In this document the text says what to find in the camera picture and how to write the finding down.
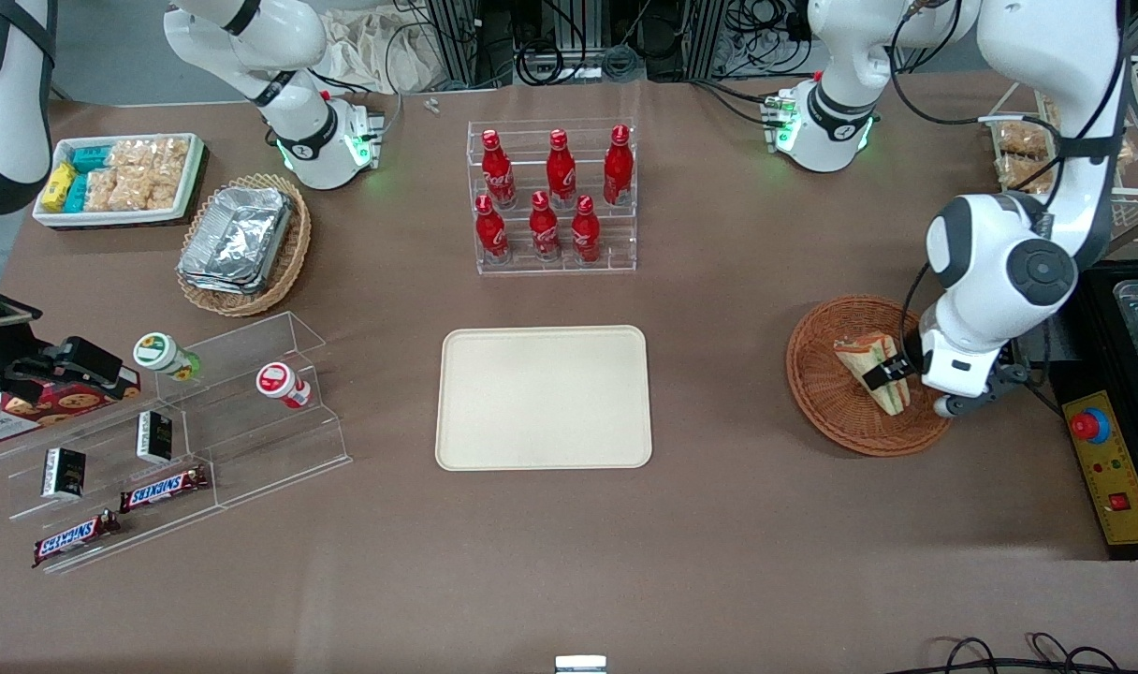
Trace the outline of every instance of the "yellow snack box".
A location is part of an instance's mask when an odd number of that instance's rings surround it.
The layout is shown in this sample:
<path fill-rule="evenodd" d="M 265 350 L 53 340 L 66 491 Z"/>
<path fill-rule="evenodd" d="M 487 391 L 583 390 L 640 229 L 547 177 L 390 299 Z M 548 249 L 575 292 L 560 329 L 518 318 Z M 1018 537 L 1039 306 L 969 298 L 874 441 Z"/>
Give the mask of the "yellow snack box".
<path fill-rule="evenodd" d="M 49 174 L 49 182 L 46 183 L 46 188 L 41 192 L 41 205 L 47 211 L 59 213 L 66 205 L 66 195 L 68 195 L 69 187 L 76 178 L 77 171 L 74 171 L 74 166 L 69 166 L 69 162 L 57 165 Z"/>

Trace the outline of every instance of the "acrylic display shelf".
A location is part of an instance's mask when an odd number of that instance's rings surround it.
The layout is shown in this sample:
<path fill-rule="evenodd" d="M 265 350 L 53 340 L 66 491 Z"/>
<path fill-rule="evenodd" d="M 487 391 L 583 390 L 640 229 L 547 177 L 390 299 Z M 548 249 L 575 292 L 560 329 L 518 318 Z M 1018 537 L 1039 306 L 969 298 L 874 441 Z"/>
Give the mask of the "acrylic display shelf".
<path fill-rule="evenodd" d="M 106 408 L 86 424 L 35 431 L 24 446 L 0 455 L 8 470 L 9 516 L 33 533 L 33 542 L 88 521 L 104 508 L 117 513 L 121 531 L 79 545 L 41 565 L 67 572 L 182 528 L 204 517 L 352 461 L 345 452 L 337 414 L 324 405 L 308 351 L 324 340 L 286 312 L 187 348 L 203 363 L 197 378 L 156 379 L 155 397 Z M 256 389 L 262 365 L 286 362 L 312 385 L 300 409 Z M 135 452 L 138 414 L 154 410 L 172 421 L 174 460 L 155 466 Z M 65 447 L 86 455 L 82 498 L 71 502 L 41 498 L 46 450 Z M 192 466 L 205 466 L 209 487 L 118 515 L 119 492 L 132 492 Z M 33 562 L 33 550 L 16 550 L 17 564 Z"/>
<path fill-rule="evenodd" d="M 632 140 L 628 146 L 636 167 L 632 175 L 632 204 L 612 206 L 603 200 L 603 158 L 611 146 L 611 129 L 616 124 L 628 124 Z M 502 141 L 502 149 L 512 162 L 514 191 L 518 194 L 513 208 L 498 209 L 506 227 L 510 243 L 509 263 L 494 265 L 485 261 L 483 244 L 478 241 L 473 224 L 477 215 L 473 199 L 487 192 L 487 181 L 483 174 L 483 131 L 495 129 Z M 547 191 L 549 182 L 545 162 L 549 158 L 549 132 L 564 129 L 569 135 L 569 150 L 577 162 L 577 195 L 589 195 L 594 199 L 594 213 L 602 224 L 602 256 L 589 265 L 578 264 L 572 254 L 574 211 L 555 211 L 556 238 L 561 240 L 561 258 L 545 263 L 535 256 L 531 230 L 527 221 L 531 214 L 531 192 Z M 478 273 L 596 273 L 634 271 L 636 269 L 636 208 L 638 203 L 638 176 L 641 157 L 637 149 L 637 133 L 634 118 L 577 118 L 577 120 L 528 120 L 493 121 L 493 123 L 470 123 L 467 138 L 468 179 L 470 199 L 467 212 L 470 216 L 470 238 L 473 241 Z"/>

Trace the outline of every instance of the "black box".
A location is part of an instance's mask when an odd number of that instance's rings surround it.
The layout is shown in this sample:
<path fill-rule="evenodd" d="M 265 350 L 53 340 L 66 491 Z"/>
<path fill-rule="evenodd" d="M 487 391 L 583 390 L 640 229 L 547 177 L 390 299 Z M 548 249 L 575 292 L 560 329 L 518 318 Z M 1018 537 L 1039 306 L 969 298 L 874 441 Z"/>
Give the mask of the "black box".
<path fill-rule="evenodd" d="M 171 463 L 174 422 L 156 411 L 142 411 L 137 428 L 137 458 L 149 463 Z"/>
<path fill-rule="evenodd" d="M 86 455 L 60 447 L 46 452 L 46 475 L 41 495 L 47 499 L 81 499 L 86 478 Z"/>

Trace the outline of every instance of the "brown table surface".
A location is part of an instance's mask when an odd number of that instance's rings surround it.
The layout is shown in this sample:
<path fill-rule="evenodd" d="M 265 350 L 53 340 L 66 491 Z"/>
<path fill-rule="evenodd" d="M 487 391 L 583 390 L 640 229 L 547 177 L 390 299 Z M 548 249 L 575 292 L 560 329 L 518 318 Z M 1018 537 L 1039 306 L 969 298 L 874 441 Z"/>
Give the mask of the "brown table surface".
<path fill-rule="evenodd" d="M 947 115 L 988 110 L 1007 85 L 907 82 Z M 1061 419 L 1015 393 L 921 455 L 869 460 L 818 435 L 784 380 L 806 311 L 901 296 L 932 214 L 992 191 L 980 129 L 923 123 L 890 91 L 863 155 L 815 175 L 686 85 L 445 94 L 438 117 L 421 102 L 406 101 L 380 171 L 307 192 L 312 248 L 278 307 L 329 342 L 324 397 L 354 463 L 68 576 L 27 568 L 33 541 L 8 523 L 0 475 L 0 673 L 546 672 L 575 652 L 618 673 L 872 673 L 932 665 L 947 635 L 1030 656 L 1034 630 L 1138 666 L 1138 564 L 1104 561 Z M 640 270 L 480 278 L 468 121 L 622 112 L 638 120 Z M 72 104 L 52 129 L 198 133 L 205 192 L 282 172 L 249 104 Z M 191 343 L 247 323 L 182 297 L 182 235 L 28 221 L 2 289 L 46 311 L 39 335 L 117 354 L 147 329 Z M 934 296 L 929 280 L 915 306 Z M 436 466 L 446 334 L 591 323 L 646 335 L 645 468 Z M 551 422 L 571 433 L 571 410 Z"/>

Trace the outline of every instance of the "cookie box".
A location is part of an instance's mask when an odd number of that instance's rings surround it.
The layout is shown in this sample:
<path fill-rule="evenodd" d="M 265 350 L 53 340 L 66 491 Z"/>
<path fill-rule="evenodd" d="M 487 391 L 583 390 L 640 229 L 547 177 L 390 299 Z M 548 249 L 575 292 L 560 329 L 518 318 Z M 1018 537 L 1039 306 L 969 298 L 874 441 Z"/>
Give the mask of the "cookie box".
<path fill-rule="evenodd" d="M 129 384 L 124 389 L 124 397 L 138 396 L 140 393 L 138 372 L 125 367 L 119 371 L 119 378 Z M 82 384 L 46 384 L 35 405 L 5 393 L 0 396 L 0 443 L 115 402 L 117 401 L 114 397 L 104 396 L 93 388 L 83 387 Z"/>

